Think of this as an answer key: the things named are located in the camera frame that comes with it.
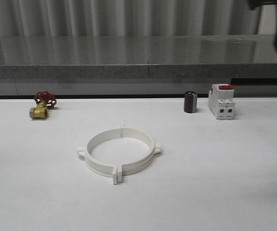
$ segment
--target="circuit breaker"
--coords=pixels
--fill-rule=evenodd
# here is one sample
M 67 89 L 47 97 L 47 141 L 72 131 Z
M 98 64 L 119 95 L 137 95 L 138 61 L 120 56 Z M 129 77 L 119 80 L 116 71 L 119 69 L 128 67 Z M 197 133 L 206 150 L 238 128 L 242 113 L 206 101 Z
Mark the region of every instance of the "circuit breaker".
M 235 105 L 233 85 L 212 84 L 212 90 L 209 91 L 208 107 L 216 119 L 233 119 Z

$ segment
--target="corrugated metal wall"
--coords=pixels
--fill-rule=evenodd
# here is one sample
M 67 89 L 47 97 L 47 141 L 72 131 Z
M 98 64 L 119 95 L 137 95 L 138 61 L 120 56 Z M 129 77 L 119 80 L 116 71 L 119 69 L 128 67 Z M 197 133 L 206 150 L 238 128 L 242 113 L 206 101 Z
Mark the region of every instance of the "corrugated metal wall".
M 0 36 L 255 34 L 245 0 L 0 0 Z

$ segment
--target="white pipe clamp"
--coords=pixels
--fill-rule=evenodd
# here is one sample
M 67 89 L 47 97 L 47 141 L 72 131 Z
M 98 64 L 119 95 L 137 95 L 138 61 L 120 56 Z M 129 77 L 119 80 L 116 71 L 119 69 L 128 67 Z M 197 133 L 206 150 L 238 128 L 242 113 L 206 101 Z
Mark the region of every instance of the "white pipe clamp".
M 100 143 L 123 137 L 134 138 L 144 142 L 149 147 L 145 157 L 132 163 L 112 165 L 98 161 L 90 155 L 91 150 Z M 150 135 L 138 129 L 126 127 L 104 131 L 93 137 L 87 146 L 81 145 L 77 148 L 77 154 L 85 159 L 87 166 L 93 172 L 105 177 L 112 177 L 114 184 L 122 182 L 122 176 L 133 174 L 146 168 L 152 162 L 154 154 L 161 151 L 160 143 L 154 142 Z

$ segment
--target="red valve handle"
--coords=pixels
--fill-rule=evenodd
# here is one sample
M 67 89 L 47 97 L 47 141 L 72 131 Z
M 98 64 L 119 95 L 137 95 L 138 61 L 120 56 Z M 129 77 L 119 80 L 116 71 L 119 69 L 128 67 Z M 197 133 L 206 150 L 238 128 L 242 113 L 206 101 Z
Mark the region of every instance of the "red valve handle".
M 54 94 L 49 93 L 48 91 L 39 91 L 33 99 L 37 104 L 41 101 L 45 101 L 47 104 L 47 108 L 55 107 L 57 100 Z

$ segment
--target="black cylinder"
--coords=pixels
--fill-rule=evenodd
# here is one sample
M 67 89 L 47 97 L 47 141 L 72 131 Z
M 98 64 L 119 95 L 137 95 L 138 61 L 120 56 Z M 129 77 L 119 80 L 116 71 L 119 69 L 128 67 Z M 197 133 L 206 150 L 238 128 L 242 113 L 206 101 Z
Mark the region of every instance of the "black cylinder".
M 185 107 L 186 113 L 195 113 L 197 107 L 197 94 L 193 91 L 187 91 L 185 93 Z

